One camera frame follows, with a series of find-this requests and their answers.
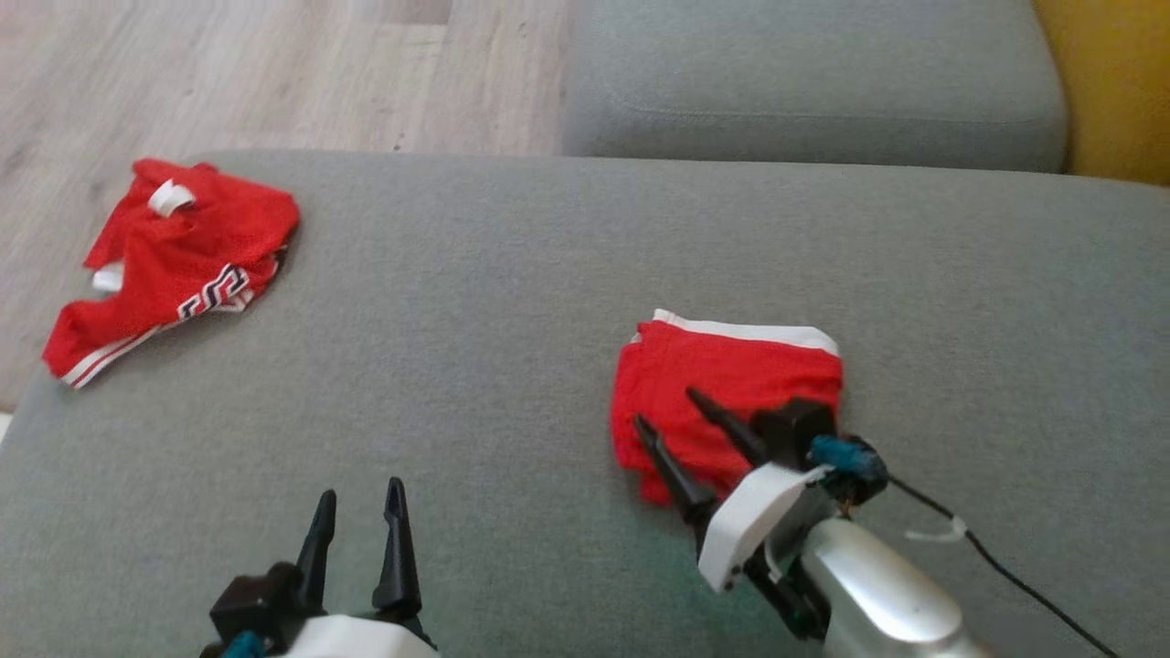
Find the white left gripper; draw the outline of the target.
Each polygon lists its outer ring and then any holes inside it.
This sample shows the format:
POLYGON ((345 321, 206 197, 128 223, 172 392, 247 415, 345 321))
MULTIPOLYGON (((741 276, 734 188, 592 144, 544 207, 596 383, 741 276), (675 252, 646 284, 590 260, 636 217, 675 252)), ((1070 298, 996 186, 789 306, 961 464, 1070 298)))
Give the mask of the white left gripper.
MULTIPOLYGON (((337 493, 322 492, 297 558, 303 576, 298 599, 307 610, 324 610, 326 551, 335 536, 337 493)), ((405 484, 388 479, 383 518, 386 544, 372 592, 376 614, 309 618, 287 645, 271 647, 277 658, 441 658, 419 618, 422 596, 410 525, 405 484)))

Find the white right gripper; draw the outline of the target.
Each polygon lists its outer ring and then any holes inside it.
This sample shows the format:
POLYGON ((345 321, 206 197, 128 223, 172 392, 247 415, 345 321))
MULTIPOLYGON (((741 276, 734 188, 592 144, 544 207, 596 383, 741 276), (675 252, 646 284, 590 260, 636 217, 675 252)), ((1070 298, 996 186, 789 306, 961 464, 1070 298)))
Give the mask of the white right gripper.
POLYGON ((686 388, 686 396, 706 421, 727 434, 746 462, 763 465, 749 473, 718 506, 718 496, 677 461, 652 421, 641 414, 634 417, 640 441, 677 513, 693 529, 706 529, 706 539, 698 547, 698 575, 718 594, 746 578, 798 640, 823 640, 827 633, 824 609, 815 604, 807 580, 794 578, 793 573, 798 569, 794 562, 801 554, 803 539, 812 525, 824 519, 815 509, 819 503, 815 486, 832 468, 818 466, 799 473, 769 462, 768 445, 748 421, 698 388, 686 388))

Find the red white shorts number 23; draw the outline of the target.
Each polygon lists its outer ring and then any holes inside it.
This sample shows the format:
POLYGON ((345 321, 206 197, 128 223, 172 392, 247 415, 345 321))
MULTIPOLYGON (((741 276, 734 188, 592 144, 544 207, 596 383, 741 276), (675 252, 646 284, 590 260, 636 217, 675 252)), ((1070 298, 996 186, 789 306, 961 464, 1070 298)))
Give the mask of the red white shorts number 23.
POLYGON ((727 436, 694 407, 689 388, 744 420, 793 398, 837 407, 844 358, 837 342, 814 325, 723 324, 654 311, 620 350, 611 403, 617 462, 636 477, 645 503, 670 505, 670 495, 640 441, 636 417, 651 421, 677 461, 718 496, 750 469, 727 436))

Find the red jersey with white trim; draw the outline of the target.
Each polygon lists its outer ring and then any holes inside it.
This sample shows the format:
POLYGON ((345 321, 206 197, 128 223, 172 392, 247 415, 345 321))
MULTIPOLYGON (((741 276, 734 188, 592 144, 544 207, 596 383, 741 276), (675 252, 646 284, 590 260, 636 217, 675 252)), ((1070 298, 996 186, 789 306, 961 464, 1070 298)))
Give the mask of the red jersey with white trim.
POLYGON ((83 261, 92 277, 121 283, 58 311, 47 370, 84 388, 154 334, 206 313, 245 311, 271 285, 298 222, 283 190, 209 163, 135 162, 133 181, 83 261))

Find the large grey sofa seat cushion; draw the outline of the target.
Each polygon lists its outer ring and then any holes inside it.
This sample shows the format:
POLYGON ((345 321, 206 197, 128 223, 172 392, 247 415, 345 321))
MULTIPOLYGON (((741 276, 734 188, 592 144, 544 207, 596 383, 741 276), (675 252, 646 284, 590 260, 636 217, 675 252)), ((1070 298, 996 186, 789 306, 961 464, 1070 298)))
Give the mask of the large grey sofa seat cushion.
POLYGON ((326 608, 410 496, 443 657, 782 658, 752 588, 617 465, 618 352, 652 311, 815 325, 844 423, 1126 658, 1170 658, 1170 190, 1081 176, 455 155, 222 153, 296 196, 248 311, 0 443, 0 658, 197 658, 239 574, 339 496, 326 608))

